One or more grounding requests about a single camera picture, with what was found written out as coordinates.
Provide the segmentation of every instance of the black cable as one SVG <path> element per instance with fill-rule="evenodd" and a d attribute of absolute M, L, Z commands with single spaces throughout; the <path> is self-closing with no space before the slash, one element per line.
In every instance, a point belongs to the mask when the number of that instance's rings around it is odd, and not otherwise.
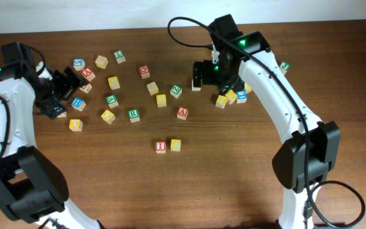
<path fill-rule="evenodd" d="M 3 157 L 6 146 L 8 145 L 8 138 L 10 136 L 10 125 L 11 125 L 11 115 L 10 115 L 10 107 L 8 106 L 8 101 L 4 99 L 4 97 L 0 96 L 0 101 L 5 107 L 6 111 L 6 127 L 5 127 L 5 136 L 4 141 L 1 142 L 1 151 L 0 151 L 0 159 Z"/>
<path fill-rule="evenodd" d="M 209 50 L 213 50 L 213 44 L 208 44 L 208 45 L 191 45 L 191 44 L 187 44 L 187 43 L 183 43 L 181 41 L 179 41 L 177 38 L 175 38 L 175 36 L 173 36 L 172 32 L 170 31 L 170 24 L 172 24 L 172 22 L 174 21 L 174 19 L 171 19 L 171 21 L 169 21 L 168 23 L 168 33 L 169 36 L 176 41 L 178 44 L 181 44 L 183 46 L 187 46 L 190 48 L 207 48 Z"/>
<path fill-rule="evenodd" d="M 302 120 L 302 124 L 304 127 L 304 131 L 305 131 L 305 141 L 306 141 L 306 151 L 305 151 L 305 155 L 304 155 L 304 182 L 305 182 L 305 187 L 308 193 L 308 200 L 311 203 L 311 206 L 313 207 L 313 209 L 315 210 L 317 216 L 327 225 L 330 226 L 332 228 L 349 228 L 352 226 L 357 225 L 362 218 L 365 215 L 365 201 L 363 200 L 362 196 L 352 187 L 350 187 L 349 185 L 342 183 L 340 181 L 324 181 L 321 183 L 318 183 L 314 188 L 313 191 L 310 190 L 309 187 L 309 145 L 310 145 L 310 140 L 309 140 L 309 129 L 308 129 L 308 124 L 306 123 L 306 119 L 300 109 L 300 107 L 297 105 L 296 101 L 293 99 L 293 97 L 291 96 L 291 94 L 288 92 L 288 90 L 285 88 L 285 86 L 282 84 L 282 82 L 278 79 L 278 77 L 276 76 L 276 74 L 274 72 L 272 72 L 268 66 L 266 66 L 265 64 L 263 64 L 260 60 L 258 60 L 257 58 L 255 58 L 254 56 L 252 56 L 251 54 L 245 52 L 244 50 L 236 47 L 235 45 L 233 45 L 231 42 L 229 42 L 228 40 L 226 40 L 225 38 L 223 38 L 222 36 L 220 36 L 218 33 L 216 33 L 215 31 L 211 30 L 208 26 L 194 20 L 191 18 L 186 18 L 186 17 L 175 17 L 173 19 L 171 19 L 169 21 L 168 27 L 169 25 L 175 21 L 175 20 L 187 20 L 190 21 L 192 23 L 198 24 L 200 27 L 206 29 L 209 33 L 213 34 L 215 37 L 219 38 L 222 42 L 224 42 L 225 44 L 227 44 L 229 47 L 231 47 L 234 51 L 239 52 L 241 54 L 243 54 L 244 56 L 248 57 L 249 59 L 253 60 L 254 62 L 256 62 L 257 64 L 259 64 L 265 71 L 267 71 L 270 75 L 270 77 L 272 77 L 276 83 L 279 85 L 279 87 L 283 90 L 283 92 L 286 94 L 286 96 L 288 97 L 289 101 L 292 103 L 293 107 L 295 107 L 297 113 L 299 114 L 300 119 Z M 360 200 L 361 202 L 361 213 L 360 215 L 351 223 L 347 224 L 347 225 L 343 225 L 343 226 L 335 226 L 333 225 L 329 220 L 327 220 L 323 214 L 319 211 L 315 201 L 313 200 L 313 192 L 314 190 L 316 190 L 318 187 L 323 186 L 325 184 L 338 184 L 341 185 L 343 187 L 346 187 L 347 189 L 349 189 L 350 191 L 352 191 Z"/>
<path fill-rule="evenodd" d="M 39 71 L 36 72 L 37 76 L 39 76 L 40 74 L 43 73 L 44 69 L 46 68 L 46 61 L 44 60 L 44 56 L 42 54 L 42 52 L 40 52 L 39 50 L 35 49 L 34 47 L 28 46 L 29 49 L 34 50 L 37 54 L 39 54 L 42 58 L 43 61 L 43 66 L 41 69 L 39 69 Z"/>

